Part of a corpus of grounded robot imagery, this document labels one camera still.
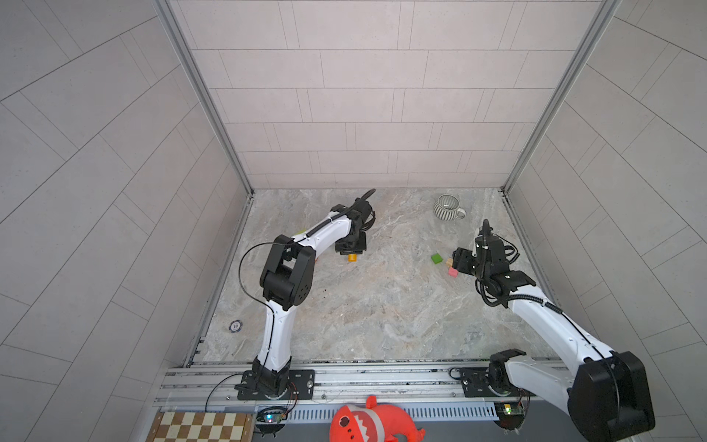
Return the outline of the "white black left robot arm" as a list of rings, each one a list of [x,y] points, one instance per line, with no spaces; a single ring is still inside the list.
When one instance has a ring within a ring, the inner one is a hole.
[[[374,193],[367,191],[350,206],[337,204],[313,228],[294,237],[280,235],[267,244],[270,252],[260,276],[263,298],[259,301],[268,309],[263,346],[236,386],[239,399],[255,400],[261,395],[279,399],[287,393],[296,312],[311,291],[316,261],[330,247],[351,261],[366,251],[366,232],[376,221],[368,202]]]

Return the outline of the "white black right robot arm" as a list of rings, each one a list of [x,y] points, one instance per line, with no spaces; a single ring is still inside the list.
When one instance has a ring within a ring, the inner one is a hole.
[[[643,362],[618,353],[553,304],[537,283],[511,265],[517,247],[484,222],[472,250],[456,249],[453,267],[475,279],[490,308],[510,309],[559,355],[563,370],[519,349],[491,355],[487,384],[497,396],[531,392],[566,413],[588,441],[620,441],[655,428]]]

